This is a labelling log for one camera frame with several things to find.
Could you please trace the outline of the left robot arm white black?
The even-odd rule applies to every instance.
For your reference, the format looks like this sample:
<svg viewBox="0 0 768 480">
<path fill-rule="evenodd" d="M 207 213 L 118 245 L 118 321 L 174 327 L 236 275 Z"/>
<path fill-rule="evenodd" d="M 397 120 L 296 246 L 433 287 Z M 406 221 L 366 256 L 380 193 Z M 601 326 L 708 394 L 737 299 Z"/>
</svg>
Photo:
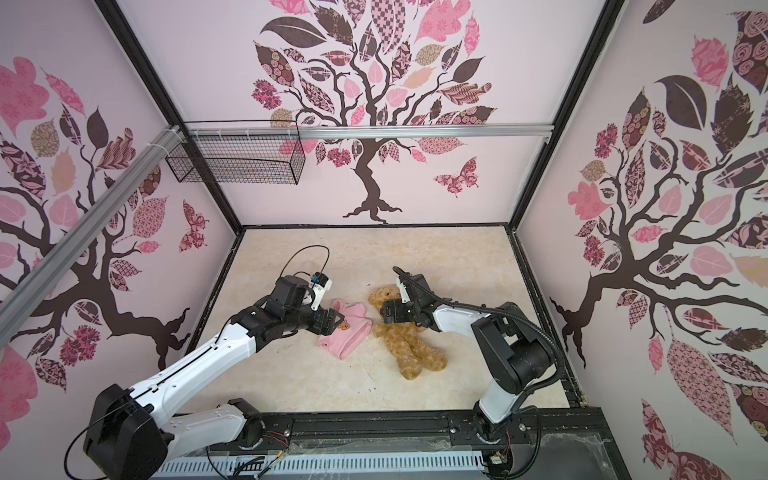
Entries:
<svg viewBox="0 0 768 480">
<path fill-rule="evenodd" d="M 236 398 L 206 412 L 181 408 L 231 367 L 300 330 L 328 336 L 343 316 L 321 302 L 331 280 L 282 276 L 272 292 L 232 315 L 221 331 L 189 355 L 124 389 L 113 384 L 96 398 L 84 432 L 84 453 L 109 479 L 149 479 L 168 460 L 215 444 L 257 447 L 262 414 Z"/>
</svg>

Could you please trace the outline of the pink knitted bear sweater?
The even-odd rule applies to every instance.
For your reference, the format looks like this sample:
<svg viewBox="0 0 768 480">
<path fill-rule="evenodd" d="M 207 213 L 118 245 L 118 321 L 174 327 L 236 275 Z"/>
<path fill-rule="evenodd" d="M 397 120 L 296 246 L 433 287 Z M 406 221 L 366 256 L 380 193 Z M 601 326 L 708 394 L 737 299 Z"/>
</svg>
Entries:
<svg viewBox="0 0 768 480">
<path fill-rule="evenodd" d="M 342 323 L 329 336 L 320 336 L 316 346 L 338 360 L 348 358 L 369 336 L 373 322 L 367 317 L 363 303 L 347 304 L 334 299 L 332 308 L 344 316 Z"/>
</svg>

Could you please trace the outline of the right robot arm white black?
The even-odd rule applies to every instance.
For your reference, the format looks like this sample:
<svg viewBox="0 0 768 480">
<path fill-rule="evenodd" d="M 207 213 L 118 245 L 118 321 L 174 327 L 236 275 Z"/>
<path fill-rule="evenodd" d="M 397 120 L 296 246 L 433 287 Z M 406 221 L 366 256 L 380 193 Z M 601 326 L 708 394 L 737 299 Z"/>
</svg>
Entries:
<svg viewBox="0 0 768 480">
<path fill-rule="evenodd" d="M 525 411 L 523 403 L 565 373 L 563 351 L 513 302 L 499 307 L 472 305 L 438 296 L 421 274 L 398 266 L 399 300 L 381 308 L 388 324 L 413 324 L 474 340 L 492 381 L 473 408 L 472 428 L 486 443 L 502 437 L 508 422 Z"/>
</svg>

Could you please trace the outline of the brown teddy bear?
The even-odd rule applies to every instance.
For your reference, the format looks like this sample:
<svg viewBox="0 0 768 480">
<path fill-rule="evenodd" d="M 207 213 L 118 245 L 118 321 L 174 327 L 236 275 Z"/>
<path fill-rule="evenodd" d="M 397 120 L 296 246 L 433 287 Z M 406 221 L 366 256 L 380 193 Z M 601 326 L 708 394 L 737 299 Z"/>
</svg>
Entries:
<svg viewBox="0 0 768 480">
<path fill-rule="evenodd" d="M 401 299 L 395 285 L 372 290 L 368 303 L 379 313 L 381 320 L 373 326 L 373 335 L 382 340 L 388 352 L 395 358 L 400 375 L 415 380 L 423 370 L 439 372 L 447 367 L 447 358 L 440 349 L 430 346 L 420 336 L 424 331 L 413 323 L 386 324 L 381 312 L 386 301 Z"/>
</svg>

